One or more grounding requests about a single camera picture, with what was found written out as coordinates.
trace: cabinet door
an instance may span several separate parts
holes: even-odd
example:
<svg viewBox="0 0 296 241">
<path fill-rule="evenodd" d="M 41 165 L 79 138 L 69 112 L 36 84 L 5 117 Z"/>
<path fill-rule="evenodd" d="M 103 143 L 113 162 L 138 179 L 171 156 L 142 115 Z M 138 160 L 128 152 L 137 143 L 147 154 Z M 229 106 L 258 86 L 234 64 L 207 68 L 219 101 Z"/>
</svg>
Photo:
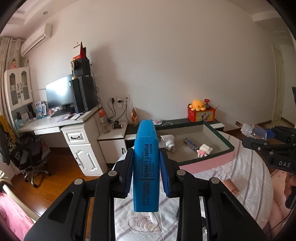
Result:
<svg viewBox="0 0 296 241">
<path fill-rule="evenodd" d="M 115 163 L 125 152 L 124 139 L 99 141 L 106 163 Z"/>
<path fill-rule="evenodd" d="M 18 69 L 9 69 L 4 73 L 5 88 L 9 101 L 10 110 L 15 110 L 22 106 Z"/>
<path fill-rule="evenodd" d="M 103 174 L 91 144 L 69 145 L 69 147 L 84 175 L 101 176 Z"/>
<path fill-rule="evenodd" d="M 22 105 L 33 102 L 29 67 L 18 68 L 18 80 Z"/>
</svg>

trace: blue highlighter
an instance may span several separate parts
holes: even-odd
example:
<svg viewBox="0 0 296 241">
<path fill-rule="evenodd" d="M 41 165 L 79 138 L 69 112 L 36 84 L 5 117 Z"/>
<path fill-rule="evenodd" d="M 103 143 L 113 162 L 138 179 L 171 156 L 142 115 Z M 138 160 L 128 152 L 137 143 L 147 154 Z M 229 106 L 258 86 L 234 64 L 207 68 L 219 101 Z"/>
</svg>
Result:
<svg viewBox="0 0 296 241">
<path fill-rule="evenodd" d="M 151 120 L 140 122 L 134 147 L 133 209 L 157 212 L 159 206 L 159 147 Z"/>
</svg>

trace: drawer handle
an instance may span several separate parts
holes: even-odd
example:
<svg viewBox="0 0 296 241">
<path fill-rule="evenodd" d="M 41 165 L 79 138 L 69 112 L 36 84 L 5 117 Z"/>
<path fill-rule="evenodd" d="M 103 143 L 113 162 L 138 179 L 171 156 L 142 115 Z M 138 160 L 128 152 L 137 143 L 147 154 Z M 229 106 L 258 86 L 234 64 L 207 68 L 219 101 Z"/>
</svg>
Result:
<svg viewBox="0 0 296 241">
<path fill-rule="evenodd" d="M 72 140 L 75 140 L 75 139 L 78 139 L 78 138 L 81 138 L 81 136 L 71 137 Z"/>
<path fill-rule="evenodd" d="M 77 157 L 75 159 L 76 159 L 76 161 L 78 163 L 78 166 L 81 166 L 79 159 Z"/>
</svg>

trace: air conditioner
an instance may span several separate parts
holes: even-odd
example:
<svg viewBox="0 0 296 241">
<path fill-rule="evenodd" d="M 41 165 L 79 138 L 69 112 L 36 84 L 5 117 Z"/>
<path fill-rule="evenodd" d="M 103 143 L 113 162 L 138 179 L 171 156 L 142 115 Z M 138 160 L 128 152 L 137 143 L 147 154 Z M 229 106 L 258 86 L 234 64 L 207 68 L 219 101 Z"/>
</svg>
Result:
<svg viewBox="0 0 296 241">
<path fill-rule="evenodd" d="M 47 41 L 51 37 L 51 33 L 52 25 L 50 23 L 44 24 L 22 44 L 20 54 L 25 57 L 29 51 Z"/>
</svg>

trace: heart pattern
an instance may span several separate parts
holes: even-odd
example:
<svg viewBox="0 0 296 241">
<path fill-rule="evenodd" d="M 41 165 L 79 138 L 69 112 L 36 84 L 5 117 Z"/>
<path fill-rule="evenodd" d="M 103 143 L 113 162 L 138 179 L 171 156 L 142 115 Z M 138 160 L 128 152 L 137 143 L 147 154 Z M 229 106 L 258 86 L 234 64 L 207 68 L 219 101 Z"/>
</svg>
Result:
<svg viewBox="0 0 296 241">
<path fill-rule="evenodd" d="M 159 222 L 154 213 L 139 213 L 128 221 L 128 225 L 139 232 L 161 231 Z"/>
</svg>

